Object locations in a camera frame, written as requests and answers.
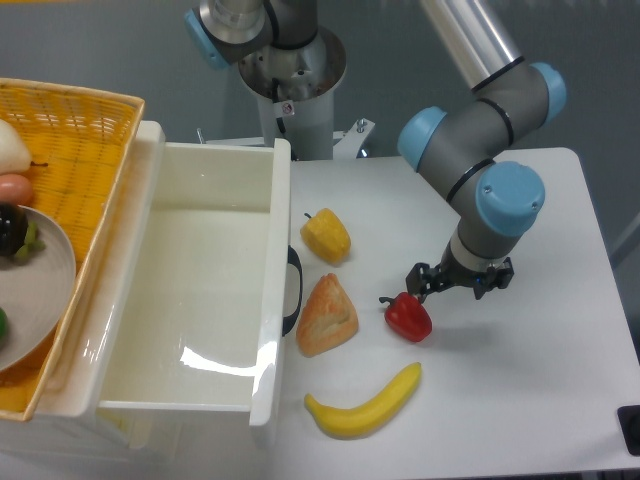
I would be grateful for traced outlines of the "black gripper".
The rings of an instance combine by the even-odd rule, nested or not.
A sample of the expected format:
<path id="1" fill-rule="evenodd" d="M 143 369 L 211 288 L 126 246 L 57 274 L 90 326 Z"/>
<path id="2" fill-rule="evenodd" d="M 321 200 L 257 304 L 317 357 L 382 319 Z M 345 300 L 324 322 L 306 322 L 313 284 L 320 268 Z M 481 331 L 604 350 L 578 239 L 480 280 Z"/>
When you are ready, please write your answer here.
<path id="1" fill-rule="evenodd" d="M 453 287 L 469 288 L 476 300 L 494 289 L 506 289 L 514 276 L 510 257 L 497 267 L 490 266 L 485 272 L 477 272 L 463 266 L 454 257 L 445 258 L 439 265 L 416 263 L 405 278 L 406 291 L 420 303 L 433 293 Z"/>

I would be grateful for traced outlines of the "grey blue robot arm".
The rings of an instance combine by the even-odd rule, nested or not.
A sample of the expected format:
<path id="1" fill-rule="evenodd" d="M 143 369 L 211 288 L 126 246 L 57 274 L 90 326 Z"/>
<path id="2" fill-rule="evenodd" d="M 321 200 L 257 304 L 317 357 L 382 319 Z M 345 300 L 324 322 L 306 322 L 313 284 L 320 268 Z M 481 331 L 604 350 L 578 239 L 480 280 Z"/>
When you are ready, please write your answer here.
<path id="1" fill-rule="evenodd" d="M 550 65 L 524 59 L 486 2 L 425 1 L 422 9 L 474 99 L 452 114 L 426 108 L 399 135 L 400 155 L 460 218 L 439 264 L 415 265 L 406 287 L 419 300 L 453 287 L 481 298 L 509 285 L 510 252 L 545 200 L 532 169 L 497 156 L 561 112 L 566 86 Z M 295 160 L 333 157 L 333 93 L 346 55 L 320 26 L 315 2 L 203 1 L 184 22 L 211 67 L 237 67 L 267 145 L 288 141 Z"/>

